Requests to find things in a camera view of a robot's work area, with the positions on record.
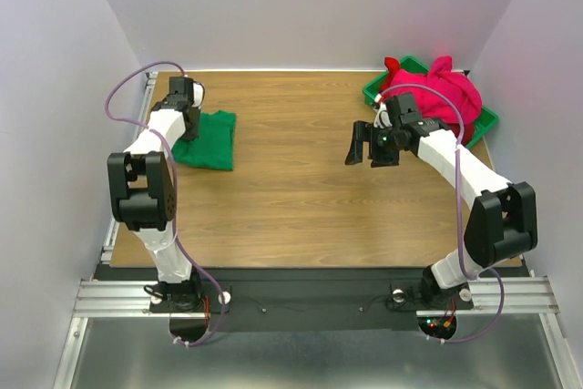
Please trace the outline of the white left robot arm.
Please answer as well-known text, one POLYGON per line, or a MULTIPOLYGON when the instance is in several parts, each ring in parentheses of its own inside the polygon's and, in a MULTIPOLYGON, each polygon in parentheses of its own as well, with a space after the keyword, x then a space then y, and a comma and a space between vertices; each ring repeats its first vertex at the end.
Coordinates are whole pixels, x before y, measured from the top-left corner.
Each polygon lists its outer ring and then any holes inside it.
POLYGON ((202 303, 199 273, 177 244, 178 195, 169 159, 178 140, 198 136, 204 93, 190 77, 171 77, 168 94, 152 107, 136 140, 107 158, 113 217, 148 251, 158 282, 145 292, 154 306, 170 312, 192 312, 202 303))

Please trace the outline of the green t shirt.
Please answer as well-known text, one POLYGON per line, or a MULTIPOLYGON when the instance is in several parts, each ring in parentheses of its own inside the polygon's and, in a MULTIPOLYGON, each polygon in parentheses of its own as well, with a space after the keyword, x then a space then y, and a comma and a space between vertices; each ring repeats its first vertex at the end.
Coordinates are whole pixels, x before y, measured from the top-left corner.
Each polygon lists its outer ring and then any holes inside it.
POLYGON ((199 136, 193 140, 180 139, 173 146, 175 161, 198 169, 233 171, 236 125, 235 113, 222 110, 202 113, 199 136))

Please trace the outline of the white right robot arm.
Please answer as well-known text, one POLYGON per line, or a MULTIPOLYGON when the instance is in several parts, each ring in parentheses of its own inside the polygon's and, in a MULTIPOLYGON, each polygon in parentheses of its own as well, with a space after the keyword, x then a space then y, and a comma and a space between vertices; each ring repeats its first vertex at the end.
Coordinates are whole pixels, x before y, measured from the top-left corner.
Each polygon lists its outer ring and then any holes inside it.
POLYGON ((419 285, 422 302, 439 307, 462 284, 502 261, 537 246, 537 201, 526 182, 513 183, 464 147, 440 118, 426 118, 414 95, 404 93, 380 103, 373 123, 353 123, 345 159, 355 165, 369 159, 374 168, 396 166, 403 151, 436 170, 455 189, 457 247, 424 269, 419 285))

